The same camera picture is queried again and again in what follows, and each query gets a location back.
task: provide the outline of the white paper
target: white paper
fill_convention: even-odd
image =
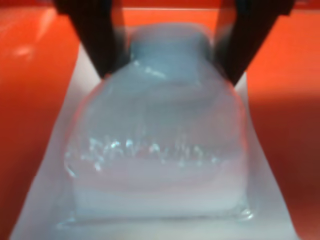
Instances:
[[[62,154],[65,132],[80,101],[100,82],[81,46],[68,91],[50,141],[14,227],[11,240],[297,240],[284,199],[259,144],[249,113],[247,79],[236,86],[247,110],[247,135],[253,215],[246,221],[193,220],[151,222],[97,222],[61,228],[72,223],[72,199],[61,192],[69,188]]]

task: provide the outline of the orange surface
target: orange surface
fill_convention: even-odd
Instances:
[[[215,25],[214,10],[126,10],[127,25]],[[251,115],[304,240],[320,239],[320,13],[282,17],[248,69]],[[0,9],[0,239],[42,160],[79,42],[50,8]]]

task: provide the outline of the orange background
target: orange background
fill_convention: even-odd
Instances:
[[[196,22],[215,10],[124,11],[129,26]],[[320,13],[281,17],[248,69],[266,157],[304,240],[320,239]],[[52,8],[0,8],[0,239],[19,215],[62,106],[79,40]]]
[[[228,0],[117,0],[125,8],[197,8],[214,9]],[[50,6],[53,0],[0,0],[1,6]],[[320,9],[320,0],[296,0],[296,9]]]

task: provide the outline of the translucent object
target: translucent object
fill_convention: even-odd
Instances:
[[[70,131],[76,215],[249,216],[244,110],[206,35],[160,24],[131,39],[131,62],[87,97]]]

